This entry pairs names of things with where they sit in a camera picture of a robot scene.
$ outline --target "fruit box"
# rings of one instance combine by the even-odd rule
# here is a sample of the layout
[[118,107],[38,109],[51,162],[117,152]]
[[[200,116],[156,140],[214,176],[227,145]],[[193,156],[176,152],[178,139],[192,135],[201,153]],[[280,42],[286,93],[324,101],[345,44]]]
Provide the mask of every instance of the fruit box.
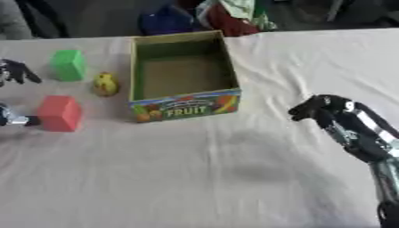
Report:
[[137,122],[234,112],[240,94],[221,32],[134,38],[129,106]]

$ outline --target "yellow ball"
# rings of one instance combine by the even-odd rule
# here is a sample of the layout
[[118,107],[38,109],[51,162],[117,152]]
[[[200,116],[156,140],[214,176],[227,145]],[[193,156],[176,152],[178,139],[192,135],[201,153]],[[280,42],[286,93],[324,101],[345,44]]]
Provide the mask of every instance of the yellow ball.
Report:
[[118,90],[118,81],[110,73],[102,73],[94,78],[94,92],[97,95],[112,96]]

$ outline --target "green cube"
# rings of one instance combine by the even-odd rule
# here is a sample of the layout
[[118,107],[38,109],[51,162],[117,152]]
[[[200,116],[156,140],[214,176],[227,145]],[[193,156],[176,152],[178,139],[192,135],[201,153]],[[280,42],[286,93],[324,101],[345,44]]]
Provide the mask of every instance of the green cube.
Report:
[[79,50],[61,50],[51,60],[60,81],[78,81],[85,76],[85,59]]

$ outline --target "white tablecloth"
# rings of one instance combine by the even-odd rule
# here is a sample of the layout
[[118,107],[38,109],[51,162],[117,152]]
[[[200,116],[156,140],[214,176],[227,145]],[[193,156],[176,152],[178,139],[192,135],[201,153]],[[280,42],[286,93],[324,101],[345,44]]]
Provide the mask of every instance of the white tablecloth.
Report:
[[[31,114],[49,94],[84,109],[73,134],[0,129],[0,226],[6,228],[376,227],[369,169],[287,109],[311,94],[364,102],[399,127],[399,30],[265,33],[228,38],[242,87],[238,113],[129,122],[129,38],[2,41],[42,85],[8,83],[0,100]],[[52,79],[48,62],[77,48],[84,82]],[[120,94],[90,92],[102,71]]]

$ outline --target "box label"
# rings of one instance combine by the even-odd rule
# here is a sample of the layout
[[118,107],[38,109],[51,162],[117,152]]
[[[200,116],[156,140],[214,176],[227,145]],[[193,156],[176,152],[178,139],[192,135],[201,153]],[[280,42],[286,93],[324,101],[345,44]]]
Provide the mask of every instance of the box label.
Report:
[[132,105],[138,122],[150,122],[234,112],[239,99],[240,93],[229,92],[188,95]]

